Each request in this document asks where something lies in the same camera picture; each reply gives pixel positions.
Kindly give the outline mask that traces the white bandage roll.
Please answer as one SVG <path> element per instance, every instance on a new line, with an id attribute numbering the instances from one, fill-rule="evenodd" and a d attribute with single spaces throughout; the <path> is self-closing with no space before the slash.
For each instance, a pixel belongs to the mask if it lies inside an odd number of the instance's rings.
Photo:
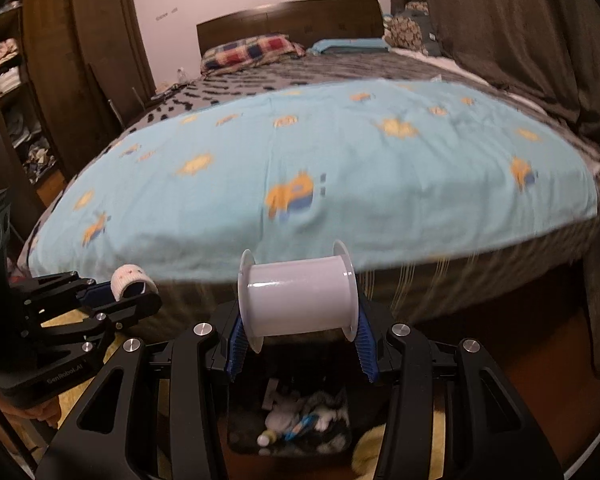
<path id="1" fill-rule="evenodd" d="M 158 292 L 158 287 L 149 275 L 132 263 L 119 266 L 111 275 L 110 289 L 114 300 L 121 301 L 146 292 Z"/>

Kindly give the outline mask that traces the black trash bin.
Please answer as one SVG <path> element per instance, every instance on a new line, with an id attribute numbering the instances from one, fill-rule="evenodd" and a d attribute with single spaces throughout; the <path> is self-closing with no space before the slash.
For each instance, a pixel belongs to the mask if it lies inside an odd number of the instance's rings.
<path id="1" fill-rule="evenodd" d="M 347 453 L 386 422 L 391 399 L 390 382 L 371 380 L 350 342 L 267 344 L 230 380 L 227 443 L 246 455 Z"/>

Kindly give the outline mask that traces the yellow fluffy rug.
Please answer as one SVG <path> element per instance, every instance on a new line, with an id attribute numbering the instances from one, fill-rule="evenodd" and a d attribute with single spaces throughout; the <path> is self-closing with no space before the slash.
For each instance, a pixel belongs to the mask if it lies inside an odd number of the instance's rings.
<path id="1" fill-rule="evenodd" d="M 14 384 L 4 395 L 30 408 L 91 379 L 97 393 L 110 373 L 121 374 L 119 396 L 109 417 L 111 430 L 83 430 L 70 419 L 66 431 L 36 466 L 38 478 L 141 479 L 134 460 L 132 422 L 140 416 L 140 383 L 167 370 L 171 381 L 170 453 L 177 479 L 224 479 L 227 469 L 211 411 L 211 373 L 230 374 L 238 360 L 256 351 L 266 337 L 344 330 L 353 337 L 363 373 L 371 380 L 387 376 L 396 383 L 384 440 L 374 473 L 377 479 L 434 479 L 444 476 L 449 460 L 445 439 L 449 424 L 434 409 L 437 348 L 414 328 L 393 322 L 378 304 L 362 302 L 352 313 L 320 320 L 276 310 L 255 314 L 229 302 L 210 323 L 199 323 L 156 348 L 139 339 L 123 344 L 117 358 L 104 355 L 121 322 L 120 313 L 99 310 L 78 324 L 43 327 L 30 333 L 24 356 L 9 367 Z"/>

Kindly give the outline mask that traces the grey black patterned blanket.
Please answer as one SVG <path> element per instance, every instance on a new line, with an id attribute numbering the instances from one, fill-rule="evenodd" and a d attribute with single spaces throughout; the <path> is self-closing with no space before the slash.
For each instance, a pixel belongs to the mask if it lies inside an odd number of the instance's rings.
<path id="1" fill-rule="evenodd" d="M 449 72 L 417 58 L 392 53 L 307 56 L 240 73 L 196 80 L 129 126 L 75 176 L 67 188 L 116 142 L 157 122 L 261 93 L 361 79 L 457 82 L 482 89 L 490 96 L 520 107 L 533 117 L 544 117 L 583 156 L 588 168 L 592 170 L 600 199 L 600 152 L 591 144 L 578 139 L 560 122 L 548 117 L 538 106 L 521 96 L 512 96 L 495 89 L 475 77 Z M 56 198 L 38 220 L 19 256 L 20 270 L 29 276 L 43 275 L 30 271 L 28 258 L 32 242 L 64 193 L 65 191 Z M 591 220 L 573 223 L 509 247 L 463 257 L 436 257 L 387 269 L 354 268 L 358 274 L 358 287 L 370 299 L 388 306 L 402 321 L 419 321 L 506 294 L 539 278 L 555 266 L 579 260 L 599 241 L 600 206 Z M 156 318 L 156 329 L 178 330 L 190 318 L 209 312 L 218 304 L 230 300 L 236 290 L 237 274 L 232 282 L 155 281 L 164 301 L 163 310 Z"/>

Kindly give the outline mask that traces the dark wooden wardrobe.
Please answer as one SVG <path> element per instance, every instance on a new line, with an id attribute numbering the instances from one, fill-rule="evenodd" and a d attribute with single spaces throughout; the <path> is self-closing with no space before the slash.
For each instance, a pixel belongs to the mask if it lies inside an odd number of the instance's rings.
<path id="1" fill-rule="evenodd" d="M 0 9 L 7 0 L 0 0 Z M 20 0 L 12 36 L 23 83 L 56 166 L 70 179 L 140 116 L 155 90 L 134 0 Z M 45 209 L 7 133 L 0 104 L 0 190 L 12 224 Z"/>

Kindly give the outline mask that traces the light blue sun-print sheet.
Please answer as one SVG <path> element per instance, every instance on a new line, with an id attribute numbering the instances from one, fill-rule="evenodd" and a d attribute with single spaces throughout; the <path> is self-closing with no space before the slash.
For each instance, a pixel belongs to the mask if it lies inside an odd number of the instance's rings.
<path id="1" fill-rule="evenodd" d="M 544 117 L 442 80 L 361 79 L 250 96 L 130 133 L 66 188 L 33 274 L 232 282 L 257 262 L 358 270 L 470 256 L 593 219 L 592 170 Z"/>

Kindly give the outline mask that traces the plaid red blue pillow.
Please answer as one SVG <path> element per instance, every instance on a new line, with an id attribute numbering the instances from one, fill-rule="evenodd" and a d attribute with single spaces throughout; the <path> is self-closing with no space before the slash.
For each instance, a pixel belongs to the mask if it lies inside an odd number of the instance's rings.
<path id="1" fill-rule="evenodd" d="M 202 55 L 201 76 L 240 72 L 246 68 L 276 63 L 283 58 L 302 58 L 306 50 L 287 35 L 266 34 L 242 38 L 213 47 Z"/>

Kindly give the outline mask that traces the folded light blue pillow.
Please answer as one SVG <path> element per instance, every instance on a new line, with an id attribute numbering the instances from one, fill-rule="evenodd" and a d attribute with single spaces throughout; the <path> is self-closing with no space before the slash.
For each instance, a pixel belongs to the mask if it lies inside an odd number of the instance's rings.
<path id="1" fill-rule="evenodd" d="M 390 46 L 382 38 L 322 39 L 309 48 L 309 52 L 315 55 L 384 53 L 389 51 Z"/>

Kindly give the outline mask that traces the dark wooden headboard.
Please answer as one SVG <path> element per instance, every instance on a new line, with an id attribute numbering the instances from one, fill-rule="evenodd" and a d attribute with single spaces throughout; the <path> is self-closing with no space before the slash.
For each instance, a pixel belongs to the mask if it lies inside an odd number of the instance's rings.
<path id="1" fill-rule="evenodd" d="M 311 47 L 322 39 L 380 38 L 384 20 L 378 0 L 298 0 L 258 6 L 197 25 L 199 52 L 238 39 L 286 35 Z"/>

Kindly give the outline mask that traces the patterned cushion by curtain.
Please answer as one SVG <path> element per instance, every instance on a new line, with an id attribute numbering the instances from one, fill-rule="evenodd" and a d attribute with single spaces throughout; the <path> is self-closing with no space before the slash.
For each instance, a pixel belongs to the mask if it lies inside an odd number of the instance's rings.
<path id="1" fill-rule="evenodd" d="M 411 1 L 397 14 L 386 14 L 384 26 L 384 40 L 390 47 L 429 56 L 442 55 L 425 1 Z"/>

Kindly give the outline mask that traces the dark brown curtain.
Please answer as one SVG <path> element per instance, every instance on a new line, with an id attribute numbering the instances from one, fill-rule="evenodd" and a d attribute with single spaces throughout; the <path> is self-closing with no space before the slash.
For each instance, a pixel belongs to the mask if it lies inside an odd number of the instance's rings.
<path id="1" fill-rule="evenodd" d="M 596 0 L 391 0 L 427 3 L 442 49 L 600 148 L 600 5 Z"/>

